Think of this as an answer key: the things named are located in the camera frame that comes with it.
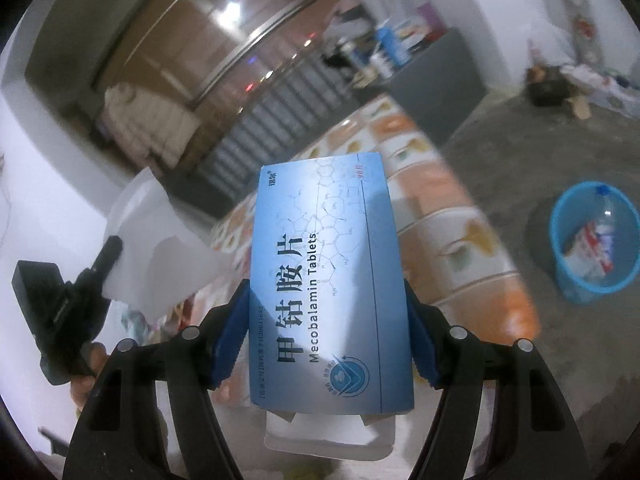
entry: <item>blue trash can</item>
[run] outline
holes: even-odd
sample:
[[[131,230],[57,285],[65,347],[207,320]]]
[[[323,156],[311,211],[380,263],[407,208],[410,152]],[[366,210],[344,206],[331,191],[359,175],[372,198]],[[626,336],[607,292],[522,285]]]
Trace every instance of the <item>blue trash can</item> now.
[[[633,281],[640,269],[640,216],[631,201],[608,184],[614,207],[616,232],[613,241],[613,270],[599,284],[588,283],[573,274],[562,256],[575,235],[587,222],[601,214],[602,203],[596,190],[602,182],[583,182],[565,191],[551,215],[549,235],[556,258],[556,281],[565,298],[573,303],[588,303],[611,294]]]

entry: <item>circular blue logo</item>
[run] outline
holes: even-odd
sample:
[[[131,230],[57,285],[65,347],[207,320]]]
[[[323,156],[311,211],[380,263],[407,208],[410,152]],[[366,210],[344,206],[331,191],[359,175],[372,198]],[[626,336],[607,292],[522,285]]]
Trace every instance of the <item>circular blue logo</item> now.
[[[329,370],[334,395],[355,397],[369,386],[369,369],[359,359],[347,356],[341,359],[334,357],[334,363]]]

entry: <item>blue box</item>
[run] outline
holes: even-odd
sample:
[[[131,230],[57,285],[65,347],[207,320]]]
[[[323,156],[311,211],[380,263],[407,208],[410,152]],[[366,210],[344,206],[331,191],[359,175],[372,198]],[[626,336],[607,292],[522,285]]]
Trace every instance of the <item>blue box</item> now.
[[[251,290],[254,404],[350,415],[414,407],[404,281],[379,154],[262,168]]]

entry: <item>white paper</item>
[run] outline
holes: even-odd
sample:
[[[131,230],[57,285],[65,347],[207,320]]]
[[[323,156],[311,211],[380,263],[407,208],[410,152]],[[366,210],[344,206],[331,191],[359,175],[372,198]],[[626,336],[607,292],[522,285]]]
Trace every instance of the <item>white paper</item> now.
[[[145,168],[111,208],[104,233],[122,239],[122,254],[102,294],[128,304],[153,324],[169,309],[230,269],[176,216],[162,185]]]

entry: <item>logo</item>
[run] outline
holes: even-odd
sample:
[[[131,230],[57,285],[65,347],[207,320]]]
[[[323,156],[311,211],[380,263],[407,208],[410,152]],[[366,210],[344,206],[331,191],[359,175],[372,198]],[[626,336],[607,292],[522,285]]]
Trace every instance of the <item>logo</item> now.
[[[324,369],[324,386],[335,396],[356,397],[369,386],[369,369],[355,357],[334,356]]]

